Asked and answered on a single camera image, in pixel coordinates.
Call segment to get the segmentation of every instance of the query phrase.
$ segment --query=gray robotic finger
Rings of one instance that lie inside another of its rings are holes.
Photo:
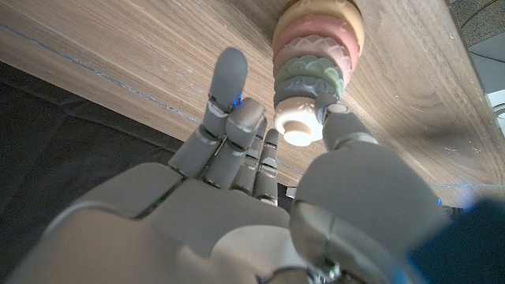
[[[229,47],[215,63],[209,100],[202,125],[212,135],[223,138],[229,113],[240,103],[247,76],[247,61],[241,51]]]
[[[253,194],[254,180],[258,170],[258,160],[260,158],[261,147],[265,131],[267,130],[267,120],[261,122],[260,128],[254,137],[251,147],[245,153],[245,158],[237,175],[231,185],[231,189],[239,190],[249,196]]]
[[[270,129],[265,136],[263,150],[260,156],[260,167],[254,181],[253,196],[277,206],[277,144],[279,132]]]
[[[334,151],[350,141],[378,144],[356,114],[338,103],[328,106],[323,125],[323,142],[326,150]]]
[[[209,164],[204,180],[220,189],[229,189],[245,153],[264,120],[264,107],[254,99],[244,99],[226,121],[226,141]]]
[[[196,178],[218,150],[226,134],[226,120],[240,104],[247,61],[235,48],[224,50],[215,63],[204,121],[175,155],[169,165],[189,178]]]
[[[200,125],[168,164],[188,178],[196,178],[218,150],[221,140]]]

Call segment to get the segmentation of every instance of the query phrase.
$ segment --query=robot finger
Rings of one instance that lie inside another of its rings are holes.
[[[263,147],[263,137],[267,130],[267,120],[261,122],[260,128],[254,137],[251,147],[245,153],[245,158],[238,169],[237,175],[231,185],[232,190],[239,190],[249,196],[253,194],[254,180],[258,170],[261,148]]]
[[[244,99],[226,121],[226,141],[210,162],[204,181],[229,189],[245,153],[253,143],[264,120],[264,107],[254,99]]]
[[[170,159],[172,168],[188,178],[201,174],[223,141],[230,112],[240,104],[246,76],[243,53],[231,47],[224,50],[215,63],[204,120]]]
[[[259,168],[254,181],[252,195],[263,202],[277,206],[277,145],[279,132],[270,129],[265,136]]]

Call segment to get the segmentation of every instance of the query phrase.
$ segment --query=wooden table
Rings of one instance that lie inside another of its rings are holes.
[[[1,0],[0,60],[185,140],[217,56],[236,46],[245,95],[272,126],[271,37],[286,2]],[[367,38],[343,103],[445,204],[504,197],[503,137],[446,2],[355,2]],[[296,185],[323,151],[282,142],[279,181]]]

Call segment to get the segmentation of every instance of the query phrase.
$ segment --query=white ring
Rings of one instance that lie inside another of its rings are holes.
[[[284,126],[289,122],[296,122],[305,125],[306,127],[301,127],[296,129],[299,133],[304,133],[310,136],[310,141],[305,143],[301,141],[297,143],[296,141],[288,141],[288,143],[297,146],[306,146],[313,141],[321,140],[323,138],[323,126],[317,121],[316,114],[314,112],[314,99],[304,98],[304,97],[294,97],[285,99],[280,102],[275,108],[274,124],[275,128],[282,134],[285,134]]]

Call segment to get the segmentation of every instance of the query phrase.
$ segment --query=blue object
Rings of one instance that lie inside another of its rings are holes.
[[[429,283],[505,283],[505,202],[481,201],[409,257]]]

